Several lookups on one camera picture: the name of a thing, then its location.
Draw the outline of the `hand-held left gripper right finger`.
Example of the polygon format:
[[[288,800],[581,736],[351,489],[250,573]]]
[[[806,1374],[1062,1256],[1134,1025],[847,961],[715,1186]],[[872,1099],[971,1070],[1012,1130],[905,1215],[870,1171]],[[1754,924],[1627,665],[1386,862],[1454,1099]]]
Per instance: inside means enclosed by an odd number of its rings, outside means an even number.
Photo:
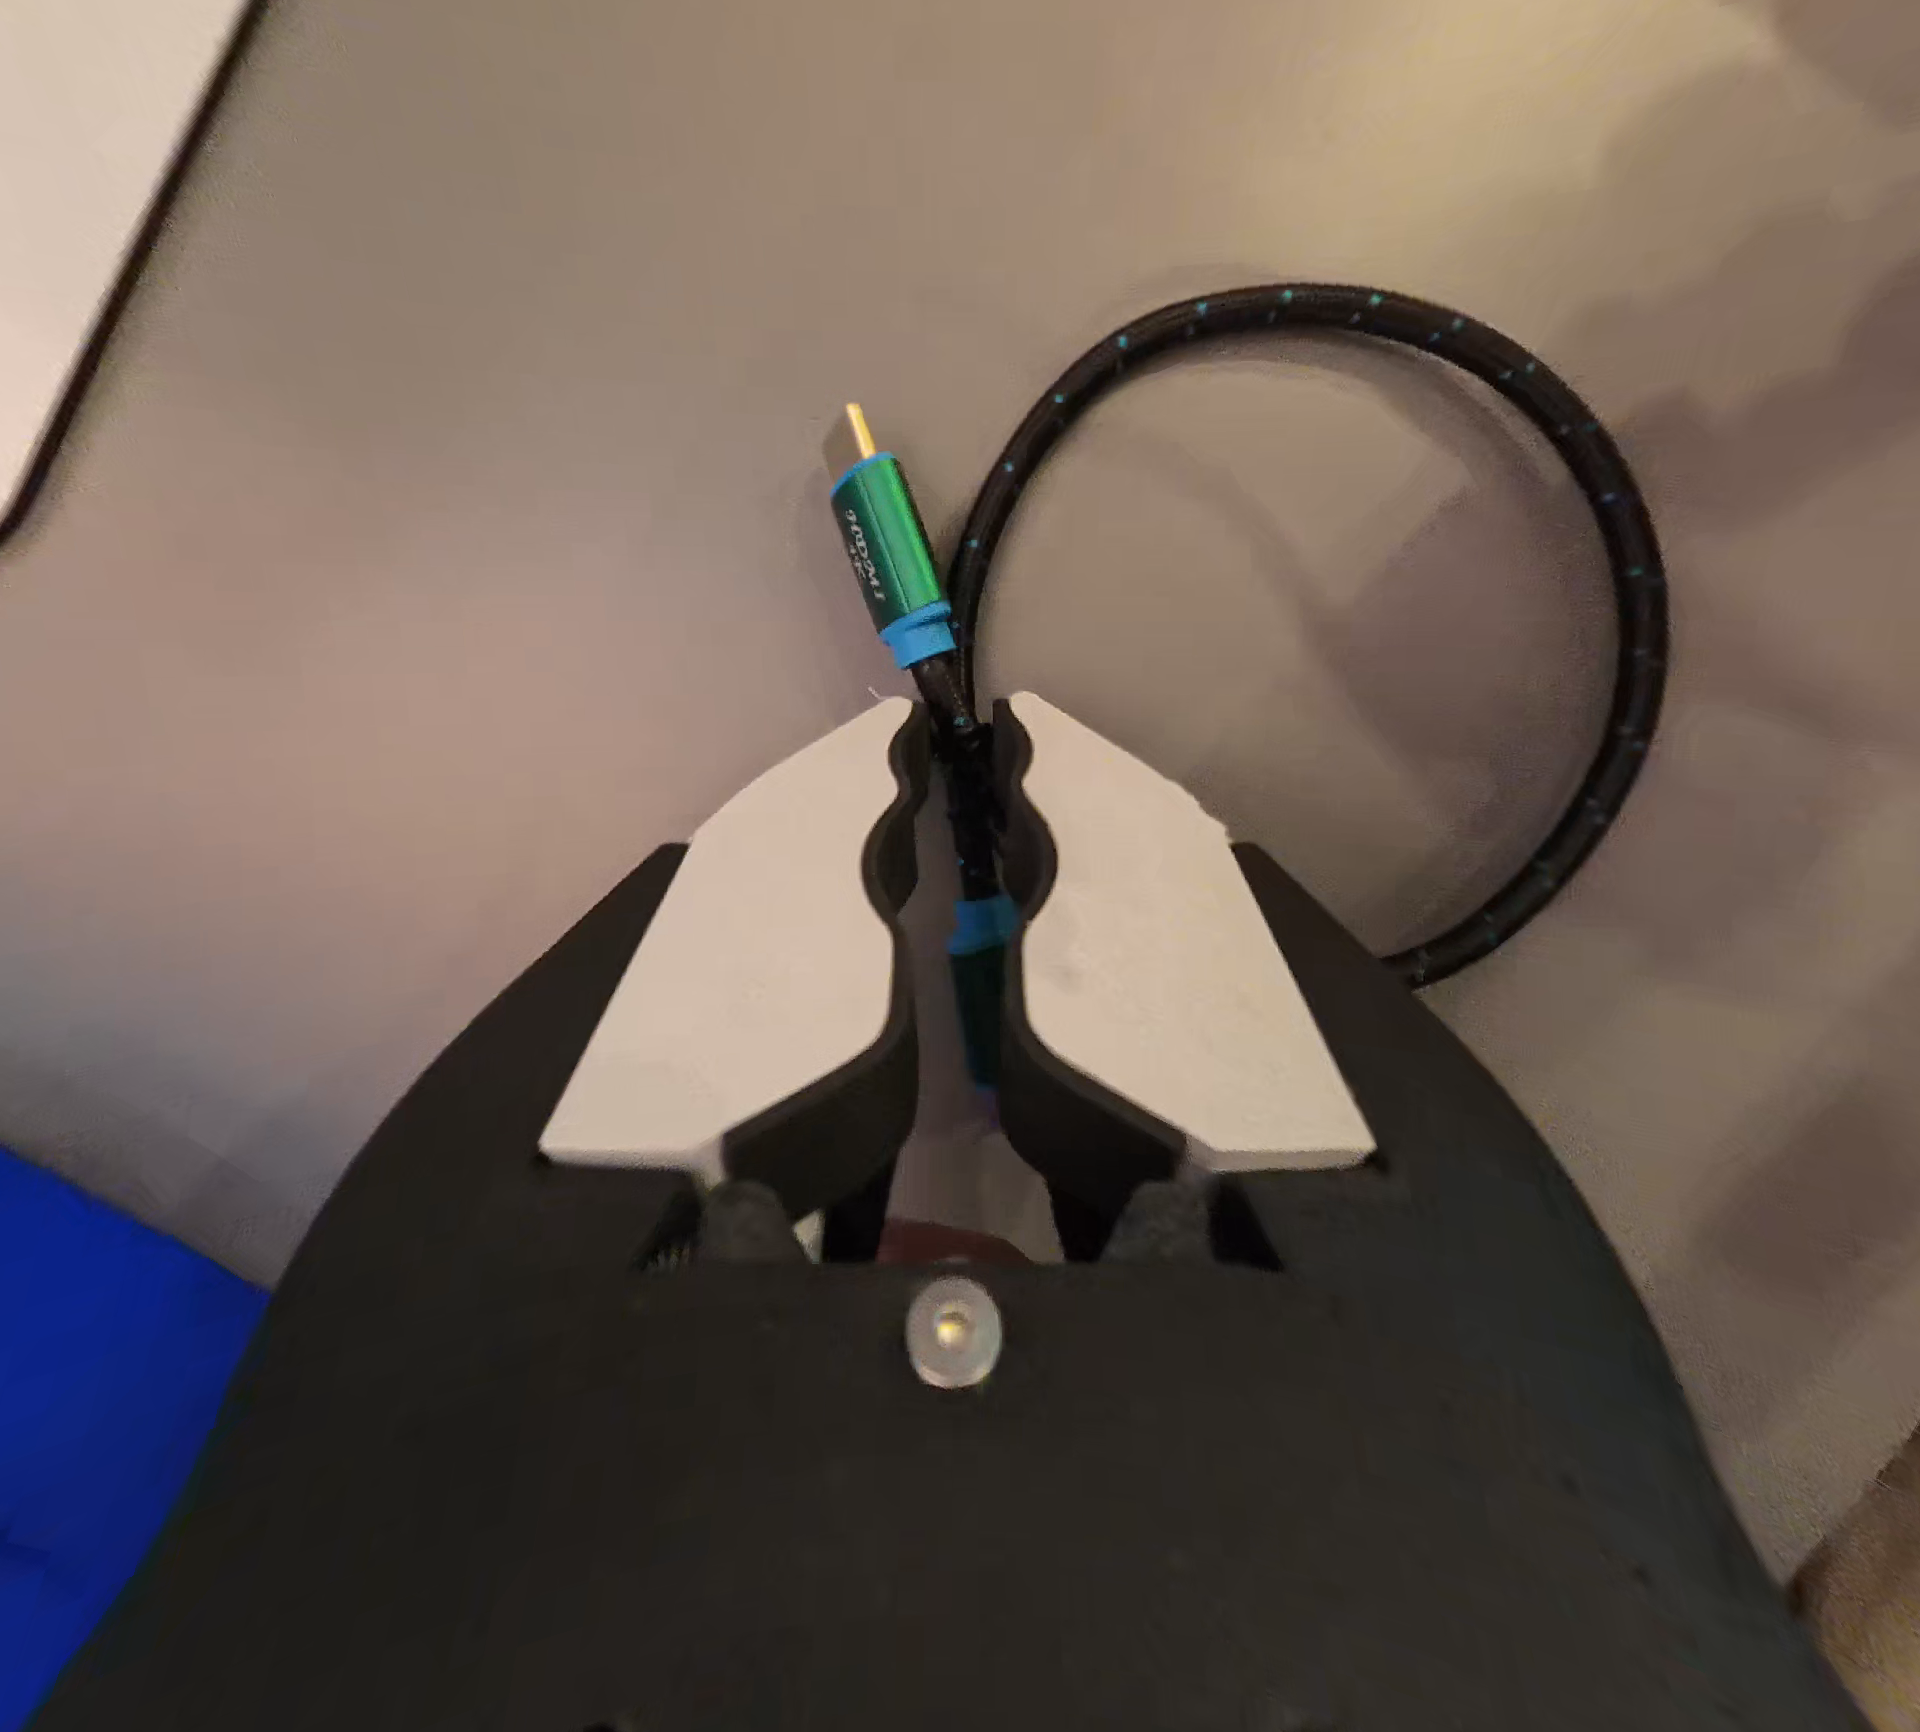
[[[994,715],[1000,1128],[1061,1235],[1146,1186],[1380,1171],[1229,827],[1053,700]]]

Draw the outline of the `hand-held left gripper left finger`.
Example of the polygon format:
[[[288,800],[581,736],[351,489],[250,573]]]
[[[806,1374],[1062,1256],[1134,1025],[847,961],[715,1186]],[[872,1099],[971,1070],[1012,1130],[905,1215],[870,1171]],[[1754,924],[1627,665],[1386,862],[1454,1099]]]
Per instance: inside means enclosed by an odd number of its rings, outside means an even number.
[[[791,1224],[877,1188],[920,1099],[902,912],[922,709],[890,696],[696,829],[540,1134],[571,1171],[757,1186]]]

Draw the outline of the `blue plastic bin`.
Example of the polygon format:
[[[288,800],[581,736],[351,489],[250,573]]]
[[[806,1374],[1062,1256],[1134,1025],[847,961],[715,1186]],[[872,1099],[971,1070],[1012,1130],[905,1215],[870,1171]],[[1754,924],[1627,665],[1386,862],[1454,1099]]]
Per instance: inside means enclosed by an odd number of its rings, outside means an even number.
[[[2,1155],[2,1727],[108,1614],[201,1458],[271,1295]]]

